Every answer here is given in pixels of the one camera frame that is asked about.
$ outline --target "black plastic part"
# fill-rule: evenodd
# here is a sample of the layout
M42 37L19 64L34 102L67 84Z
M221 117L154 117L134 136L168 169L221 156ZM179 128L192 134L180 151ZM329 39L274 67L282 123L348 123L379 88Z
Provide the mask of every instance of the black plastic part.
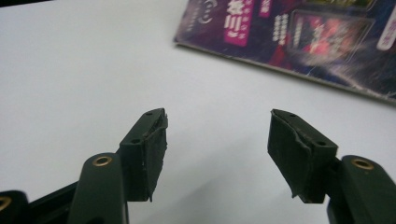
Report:
M339 176L355 223L396 223L396 186L379 164L345 156Z
M268 153L288 182L292 196L304 203L323 203L326 169L338 146L300 117L272 112Z
M327 206L327 216L330 224L353 224L353 217L348 207L340 207L332 200Z
M77 182L30 203L35 224L65 224Z
M129 202L152 200L163 168L168 119L163 108L146 112L120 142L117 154Z
M119 155L103 153L82 168L68 224L126 224L127 202Z
M326 169L326 172L323 173L325 176L324 184L326 194L332 199L332 204L346 211L348 210L347 201L338 176L340 165L341 162L337 158L334 158L333 162Z
M0 192L0 223L32 223L26 195L17 190Z

